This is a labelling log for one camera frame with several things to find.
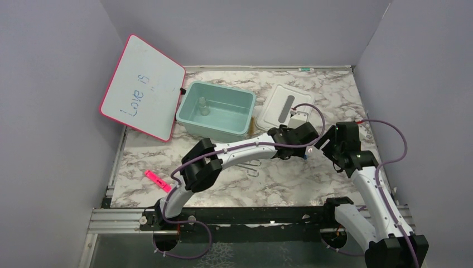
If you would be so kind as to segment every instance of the gray wall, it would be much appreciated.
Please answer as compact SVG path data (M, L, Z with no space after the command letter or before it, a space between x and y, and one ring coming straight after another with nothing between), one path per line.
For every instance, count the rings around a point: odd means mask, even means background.
M0 266L76 267L120 127L122 43L98 0L0 4Z
M184 65L354 65L390 0L101 0Z
M427 236L429 267L471 267L473 1L395 0L355 69L369 117L406 135L404 161L386 168ZM401 153L374 126L380 154Z

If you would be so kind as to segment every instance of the marble tabletop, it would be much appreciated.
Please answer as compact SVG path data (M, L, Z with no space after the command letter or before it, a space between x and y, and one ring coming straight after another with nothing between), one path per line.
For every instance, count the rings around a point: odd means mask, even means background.
M275 83L287 84L316 93L315 105L322 110L328 129L339 121L366 118L360 95L350 70L279 71L279 70L205 70L188 72L184 88L194 81L205 81L241 89L257 95L262 106ZM321 131L321 120L313 112L309 121ZM263 133L257 130L254 136ZM362 149L372 150L379 159L368 124L360 125ZM143 174L150 169L168 183L169 174L180 166L181 159L201 139L189 135L176 123L169 142L127 129L123 155L119 162L112 208L147 207L166 193ZM196 193L187 207L269 207L322 205L327 197L350 197L355 204L363 199L345 173L335 172L332 162L321 151L313 150L307 160L262 160L251 177L240 167L230 167L208 190Z

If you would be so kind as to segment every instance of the metal frame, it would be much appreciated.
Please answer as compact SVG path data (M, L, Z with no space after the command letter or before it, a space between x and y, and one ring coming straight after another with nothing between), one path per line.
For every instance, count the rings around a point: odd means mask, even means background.
M411 212L406 205L398 206L400 214L406 222L415 229ZM159 235L176 235L177 231L141 231L139 229L139 219L141 218L144 208L125 208L125 209L94 209L90 217L89 228L84 243L84 249L80 258L79 267L88 268L92 262L96 241L100 234L159 234ZM368 222L372 221L369 212L364 209L360 212ZM336 231L335 228L320 229L321 233L329 233Z

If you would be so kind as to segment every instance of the white lid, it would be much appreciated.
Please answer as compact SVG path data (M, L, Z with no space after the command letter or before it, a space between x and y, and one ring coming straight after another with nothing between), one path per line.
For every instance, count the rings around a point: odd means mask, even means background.
M289 123L289 110L301 103L313 104L315 93L292 87L290 85L275 84L263 104L263 108L256 119L256 126L269 130L272 127ZM298 107L297 111L310 114L312 108Z
M185 74L184 67L139 37L130 35L100 112L168 141Z

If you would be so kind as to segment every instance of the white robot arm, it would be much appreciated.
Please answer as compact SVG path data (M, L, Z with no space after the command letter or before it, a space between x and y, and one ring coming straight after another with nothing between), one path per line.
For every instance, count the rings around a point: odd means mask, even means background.
M210 188L220 172L230 166L251 160L304 157L305 147L295 149L274 145L305 145L318 137L310 123L304 123L297 116L294 118L297 119L296 122L292 120L290 123L294 128L286 126L272 128L267 133L251 140L217 144L211 143L208 138L201 140L182 159L183 164L210 152L222 152L193 161L192 164L181 169L180 185L175 185L168 194L170 196L160 199L155 205L156 214L161 219L158 220L159 225L166 224L162 219L163 214L167 219L177 219L192 195ZM254 143L255 146L227 150L248 143ZM427 240L424 236L415 235L401 216L385 187L384 178L379 178L378 185L375 180L378 163L373 153L361 151L360 145L358 125L355 122L339 122L332 126L314 146L322 150L324 155L340 168L337 172L344 171L352 179L365 201L374 225L358 212L348 198L344 200L349 200L349 202L329 204L330 213L336 223L342 224L365 251L367 267L410 267L413 258L404 241L405 237L410 239L411 244L415 246L417 260L422 264L428 249Z

